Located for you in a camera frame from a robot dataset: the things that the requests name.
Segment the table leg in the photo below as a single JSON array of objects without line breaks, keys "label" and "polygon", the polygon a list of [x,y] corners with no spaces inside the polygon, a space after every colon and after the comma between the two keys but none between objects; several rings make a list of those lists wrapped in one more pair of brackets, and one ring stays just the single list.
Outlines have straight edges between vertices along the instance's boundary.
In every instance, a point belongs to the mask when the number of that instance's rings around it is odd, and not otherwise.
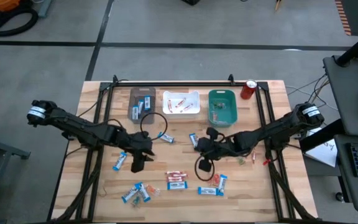
[{"label": "table leg", "polygon": [[305,153],[310,149],[333,139],[336,134],[345,134],[345,130],[343,128],[341,119],[337,119],[336,121],[327,125],[325,128],[321,129],[320,131],[312,134],[309,137],[302,139],[299,142],[302,148],[302,152]]},{"label": "table leg", "polygon": [[5,145],[3,143],[0,143],[0,150],[10,152],[13,155],[20,156],[22,159],[28,159],[30,157],[30,152],[23,151],[21,149]]}]

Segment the gray floor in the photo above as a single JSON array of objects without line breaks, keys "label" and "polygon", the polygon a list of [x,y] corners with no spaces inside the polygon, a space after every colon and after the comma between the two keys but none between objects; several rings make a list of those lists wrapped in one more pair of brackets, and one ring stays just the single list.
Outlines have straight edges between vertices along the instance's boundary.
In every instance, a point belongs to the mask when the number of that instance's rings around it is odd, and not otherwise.
[{"label": "gray floor", "polygon": [[[58,0],[32,30],[0,40],[95,42],[108,0]],[[190,7],[179,0],[115,0],[104,42],[351,46],[334,0],[201,0]],[[10,22],[15,26],[26,16]],[[31,101],[53,100],[75,112],[92,47],[0,46],[0,141],[32,152],[12,159],[0,187],[0,219],[9,223],[46,219],[67,142],[53,127],[34,129],[25,115]],[[148,49],[102,47],[92,80],[113,75],[130,80],[285,80],[299,87],[324,74],[322,59],[342,52],[288,50]],[[311,93],[313,86],[303,91]],[[331,90],[322,99],[335,107]],[[292,106],[309,96],[295,92]],[[337,111],[324,106],[330,123]],[[357,222],[351,204],[335,201],[334,177],[310,177],[319,216]]]}]

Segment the white tray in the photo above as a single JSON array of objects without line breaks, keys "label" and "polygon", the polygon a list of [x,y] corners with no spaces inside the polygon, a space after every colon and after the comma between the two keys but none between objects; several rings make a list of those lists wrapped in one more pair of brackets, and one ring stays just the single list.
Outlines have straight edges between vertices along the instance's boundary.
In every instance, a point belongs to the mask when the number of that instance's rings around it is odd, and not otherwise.
[{"label": "white tray", "polygon": [[[185,102],[176,108],[176,105],[185,98]],[[168,100],[171,100],[172,113],[168,109]],[[165,91],[162,96],[162,101],[162,111],[165,114],[197,114],[200,112],[200,94],[198,91],[193,91],[191,93],[171,93],[169,91]],[[183,110],[191,104],[193,105],[190,108]]]}]

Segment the wooden table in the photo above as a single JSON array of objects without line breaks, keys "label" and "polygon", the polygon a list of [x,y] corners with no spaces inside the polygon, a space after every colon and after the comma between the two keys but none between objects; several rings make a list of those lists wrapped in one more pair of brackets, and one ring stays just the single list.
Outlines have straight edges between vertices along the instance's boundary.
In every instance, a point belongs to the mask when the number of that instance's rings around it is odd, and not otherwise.
[{"label": "wooden table", "polygon": [[[84,112],[94,104],[98,97],[100,82],[85,82],[81,92],[77,114]],[[281,80],[268,81],[275,117],[281,118],[290,111],[290,104]],[[216,171],[228,176],[224,197],[198,195],[199,186],[207,187],[207,183],[198,180],[194,173],[194,163],[199,154],[194,151],[189,139],[190,133],[198,137],[206,136],[208,123],[208,92],[212,89],[230,89],[236,94],[238,120],[230,128],[218,129],[225,135],[243,130],[254,130],[260,127],[260,119],[255,95],[250,100],[242,100],[239,96],[241,87],[156,87],[156,111],[162,113],[162,95],[164,91],[192,92],[199,91],[201,111],[196,118],[168,119],[167,134],[175,138],[174,144],[161,139],[154,141],[154,162],[146,162],[145,169],[132,173],[132,157],[129,156],[119,172],[112,166],[119,157],[120,149],[105,147],[102,171],[99,180],[98,198],[94,213],[94,222],[271,222],[277,221],[269,169],[263,166],[264,144],[261,141],[254,151],[257,153],[255,164],[250,157],[242,166],[234,157],[225,157],[215,162]],[[139,125],[133,124],[127,118],[127,109],[131,88],[115,88],[111,104],[110,118],[118,119],[128,133],[139,131]],[[83,118],[93,120],[94,110],[86,113]],[[165,123],[155,117],[154,124],[144,125],[153,136],[162,130]],[[68,152],[79,147],[73,141]],[[292,192],[301,204],[317,217],[310,183],[299,149],[287,148],[283,151],[287,167],[288,180]],[[58,187],[57,198],[52,218],[60,216],[75,198],[81,185],[86,150],[80,150],[67,157],[63,167],[62,178]],[[188,173],[186,190],[167,191],[164,172],[167,170],[183,170]],[[141,203],[139,208],[132,208],[131,203],[124,204],[124,195],[136,182],[142,181],[161,190],[161,196],[153,197],[147,203]],[[285,217],[288,217],[283,193],[282,205]],[[89,197],[85,199],[84,208],[87,211]]]}]

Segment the red snack wrapper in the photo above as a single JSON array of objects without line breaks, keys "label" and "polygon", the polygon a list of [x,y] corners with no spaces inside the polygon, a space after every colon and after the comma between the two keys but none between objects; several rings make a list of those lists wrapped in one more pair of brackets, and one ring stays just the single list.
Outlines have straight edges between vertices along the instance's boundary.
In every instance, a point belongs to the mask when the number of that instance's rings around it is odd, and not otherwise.
[{"label": "red snack wrapper", "polygon": [[170,175],[170,174],[182,174],[182,171],[166,171],[165,174]]},{"label": "red snack wrapper", "polygon": [[187,177],[187,174],[171,174],[171,177]]},{"label": "red snack wrapper", "polygon": [[214,174],[214,177],[212,177],[212,179],[209,180],[208,183],[211,186],[219,187],[219,181],[220,181],[219,174]]},{"label": "red snack wrapper", "polygon": [[167,177],[167,182],[183,182],[184,178],[182,177]]}]

